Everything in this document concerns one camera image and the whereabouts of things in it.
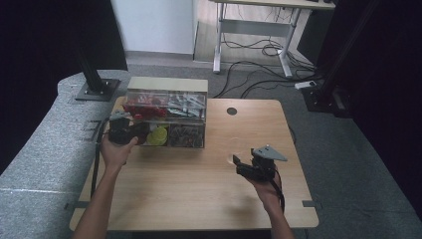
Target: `hand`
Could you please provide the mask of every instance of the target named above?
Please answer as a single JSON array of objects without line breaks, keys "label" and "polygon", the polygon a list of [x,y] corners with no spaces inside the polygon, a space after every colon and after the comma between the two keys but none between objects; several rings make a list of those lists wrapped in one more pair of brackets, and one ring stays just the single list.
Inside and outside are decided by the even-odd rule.
[{"label": "hand", "polygon": [[[264,204],[264,208],[269,211],[273,209],[279,209],[280,207],[280,198],[277,194],[276,189],[271,185],[270,182],[258,182],[251,179],[246,178],[252,185],[254,185],[255,190],[257,191],[258,197],[261,199],[261,201]],[[274,177],[274,181],[276,184],[282,188],[282,182],[280,180],[280,177],[276,174]]]},{"label": "hand", "polygon": [[126,145],[117,145],[108,139],[108,133],[103,136],[102,141],[102,155],[105,161],[105,169],[112,171],[119,171],[126,163],[130,150],[137,144],[137,137],[134,137]]}]

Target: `gray carpet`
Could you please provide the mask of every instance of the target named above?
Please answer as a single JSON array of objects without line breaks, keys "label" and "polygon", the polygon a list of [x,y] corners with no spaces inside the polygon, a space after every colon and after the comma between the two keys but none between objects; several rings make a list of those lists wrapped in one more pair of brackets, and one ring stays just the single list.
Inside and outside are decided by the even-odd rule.
[{"label": "gray carpet", "polygon": [[[235,71],[229,88],[251,71]],[[59,83],[54,105],[25,147],[0,176],[0,238],[69,238],[69,221],[94,158],[93,122],[105,118],[115,99],[124,95],[130,76],[209,80],[209,97],[225,85],[227,71],[129,65],[129,72],[100,71],[121,79],[109,103],[77,103],[73,96],[84,82],[78,74]],[[257,73],[250,83],[268,80]],[[244,87],[224,95],[239,98]],[[274,84],[264,85],[272,88]],[[276,99],[295,132],[296,147],[319,226],[296,229],[297,238],[420,238],[422,223],[351,119],[309,113],[300,92],[278,86],[255,89],[249,99]],[[110,232],[107,238],[269,238],[268,231]]]}]

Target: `white desk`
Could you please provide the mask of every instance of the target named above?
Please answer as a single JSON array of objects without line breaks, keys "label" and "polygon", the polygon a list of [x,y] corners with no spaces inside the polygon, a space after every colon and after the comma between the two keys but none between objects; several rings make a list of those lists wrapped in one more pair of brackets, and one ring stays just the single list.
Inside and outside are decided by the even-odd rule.
[{"label": "white desk", "polygon": [[[319,9],[319,10],[333,10],[335,5],[331,3],[324,3],[322,0],[312,2],[307,0],[210,0],[219,4],[218,26],[217,26],[217,46],[214,52],[214,73],[220,73],[221,62],[221,34],[234,33],[234,34],[248,34],[259,36],[274,36],[286,38],[286,46],[283,50],[279,50],[279,58],[282,63],[285,76],[290,78],[292,72],[286,58],[292,41],[293,34],[298,23],[299,16],[302,9]],[[269,22],[255,22],[243,21],[224,18],[224,7],[226,4],[244,4],[244,5],[257,5],[257,6],[271,6],[271,7],[287,7],[293,8],[293,16],[290,23],[269,23]]]}]

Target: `black curtain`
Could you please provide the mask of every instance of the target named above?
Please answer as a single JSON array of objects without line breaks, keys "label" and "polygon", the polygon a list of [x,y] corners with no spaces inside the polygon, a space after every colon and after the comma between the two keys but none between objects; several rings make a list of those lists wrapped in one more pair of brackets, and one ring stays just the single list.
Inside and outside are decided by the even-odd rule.
[{"label": "black curtain", "polygon": [[[369,3],[376,3],[361,23]],[[317,64],[346,89],[350,113],[422,218],[420,1],[340,0]],[[361,30],[352,36],[353,29]],[[355,41],[348,51],[344,43]]]},{"label": "black curtain", "polygon": [[0,2],[1,172],[42,121],[57,83],[82,70],[127,70],[109,0]]}]

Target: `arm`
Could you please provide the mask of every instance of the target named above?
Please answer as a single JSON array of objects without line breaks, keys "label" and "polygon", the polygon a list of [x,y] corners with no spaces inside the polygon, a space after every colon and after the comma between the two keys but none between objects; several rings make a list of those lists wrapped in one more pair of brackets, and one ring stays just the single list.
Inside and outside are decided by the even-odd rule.
[{"label": "arm", "polygon": [[112,195],[121,167],[125,164],[131,148],[136,145],[133,138],[127,145],[115,145],[108,140],[108,134],[103,137],[102,155],[105,161],[105,173],[85,210],[73,238],[106,238]]},{"label": "arm", "polygon": [[[258,196],[264,204],[264,209],[270,216],[271,228],[274,239],[292,239],[295,238],[292,229],[289,226],[288,221],[283,213],[282,207],[280,206],[280,199],[277,195],[276,189],[270,184],[270,182],[257,182],[247,178],[249,182],[254,185],[257,190]],[[276,176],[274,181],[281,187],[282,182],[279,177]]]}]

